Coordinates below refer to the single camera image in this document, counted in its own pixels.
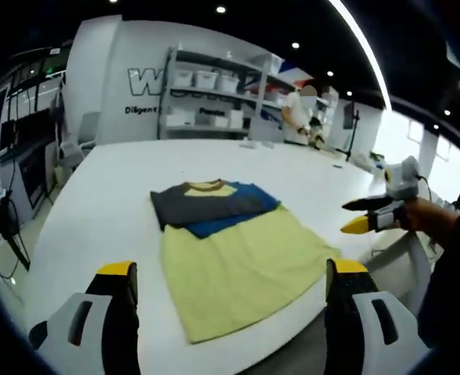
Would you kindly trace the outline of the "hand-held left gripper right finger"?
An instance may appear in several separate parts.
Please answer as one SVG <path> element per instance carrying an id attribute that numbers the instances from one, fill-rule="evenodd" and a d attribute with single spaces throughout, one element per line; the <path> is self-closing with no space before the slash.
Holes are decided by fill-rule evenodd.
<path id="1" fill-rule="evenodd" d="M 326 262 L 325 374 L 408 374 L 429 349 L 414 315 L 350 259 Z"/>

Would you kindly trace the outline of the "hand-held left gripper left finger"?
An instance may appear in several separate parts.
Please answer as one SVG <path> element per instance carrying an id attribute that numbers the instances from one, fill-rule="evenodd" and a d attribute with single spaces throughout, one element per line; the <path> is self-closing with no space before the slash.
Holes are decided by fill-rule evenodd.
<path id="1" fill-rule="evenodd" d="M 30 345 L 57 374 L 139 374 L 137 303 L 137 264 L 107 264 L 30 329 Z"/>

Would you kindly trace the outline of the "person's right hand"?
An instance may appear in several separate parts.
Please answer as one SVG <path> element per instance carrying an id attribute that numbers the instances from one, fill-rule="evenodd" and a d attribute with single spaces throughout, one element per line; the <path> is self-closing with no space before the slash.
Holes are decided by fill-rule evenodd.
<path id="1" fill-rule="evenodd" d="M 451 240 L 451 233 L 460 214 L 439 207 L 429 200 L 415 198 L 404 206 L 404 219 L 399 226 L 404 230 L 422 231 L 444 247 Z"/>

